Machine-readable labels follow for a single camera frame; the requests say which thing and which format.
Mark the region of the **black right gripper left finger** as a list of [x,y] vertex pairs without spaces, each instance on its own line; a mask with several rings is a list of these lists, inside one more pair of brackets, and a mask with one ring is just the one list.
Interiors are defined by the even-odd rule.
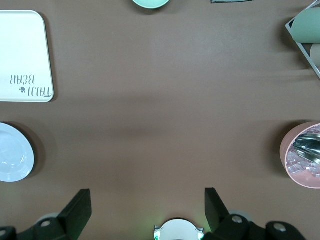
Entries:
[[35,239],[78,240],[91,216],[91,191],[81,189],[57,216],[37,222],[33,229]]

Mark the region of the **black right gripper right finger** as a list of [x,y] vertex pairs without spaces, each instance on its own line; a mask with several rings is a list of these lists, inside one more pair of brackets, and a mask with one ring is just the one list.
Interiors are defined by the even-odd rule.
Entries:
[[266,230],[239,214],[231,214],[215,188],[206,188],[205,216],[210,232],[204,240],[266,240]]

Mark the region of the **white ribbed plate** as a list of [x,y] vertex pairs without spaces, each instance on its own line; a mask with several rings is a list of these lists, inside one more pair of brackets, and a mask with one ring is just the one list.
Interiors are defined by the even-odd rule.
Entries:
[[35,165],[31,143],[15,127],[0,122],[0,182],[18,182],[30,175]]

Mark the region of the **pink plate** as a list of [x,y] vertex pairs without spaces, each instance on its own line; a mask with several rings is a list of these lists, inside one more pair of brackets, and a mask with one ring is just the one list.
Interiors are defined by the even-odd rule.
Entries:
[[287,167],[287,155],[290,147],[293,145],[296,138],[304,132],[307,132],[313,127],[320,126],[320,121],[311,121],[299,124],[298,126],[292,128],[283,138],[280,148],[279,156],[282,165],[287,173],[287,175],[298,185],[309,188],[320,190],[320,177],[314,177],[310,172],[301,171],[298,173],[290,173]]

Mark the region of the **clear ice cubes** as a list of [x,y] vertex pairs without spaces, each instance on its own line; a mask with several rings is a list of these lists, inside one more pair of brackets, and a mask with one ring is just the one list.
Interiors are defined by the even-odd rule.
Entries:
[[[305,134],[305,133],[320,134],[320,126],[313,127],[302,134]],[[299,156],[296,150],[294,149],[293,144],[290,147],[289,152],[287,154],[286,164],[289,172],[292,174],[306,171],[307,173],[311,173],[316,178],[320,177],[320,165],[315,164]]]

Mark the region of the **shiny metal scoop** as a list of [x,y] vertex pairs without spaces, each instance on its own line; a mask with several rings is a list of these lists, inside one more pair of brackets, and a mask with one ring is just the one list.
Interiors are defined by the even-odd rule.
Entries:
[[295,139],[293,147],[300,157],[320,165],[320,133],[299,135]]

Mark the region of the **cream tray with bear print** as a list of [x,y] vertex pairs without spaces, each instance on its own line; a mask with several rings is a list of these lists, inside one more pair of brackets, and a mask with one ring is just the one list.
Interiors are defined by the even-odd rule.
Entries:
[[46,25],[33,10],[0,10],[0,102],[54,98]]

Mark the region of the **beige cup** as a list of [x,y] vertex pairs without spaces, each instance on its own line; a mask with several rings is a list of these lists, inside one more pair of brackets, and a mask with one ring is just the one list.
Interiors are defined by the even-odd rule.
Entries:
[[310,49],[310,58],[312,62],[320,68],[320,43],[313,44]]

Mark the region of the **sage green cup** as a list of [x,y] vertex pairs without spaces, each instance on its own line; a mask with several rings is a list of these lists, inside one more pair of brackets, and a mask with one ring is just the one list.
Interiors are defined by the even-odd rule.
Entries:
[[320,7],[299,13],[292,24],[292,38],[301,44],[320,44]]

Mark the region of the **mint green bowl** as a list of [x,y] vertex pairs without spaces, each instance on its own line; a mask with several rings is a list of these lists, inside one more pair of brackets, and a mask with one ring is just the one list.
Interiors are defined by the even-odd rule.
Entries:
[[158,9],[166,5],[170,0],[132,0],[136,5],[144,9]]

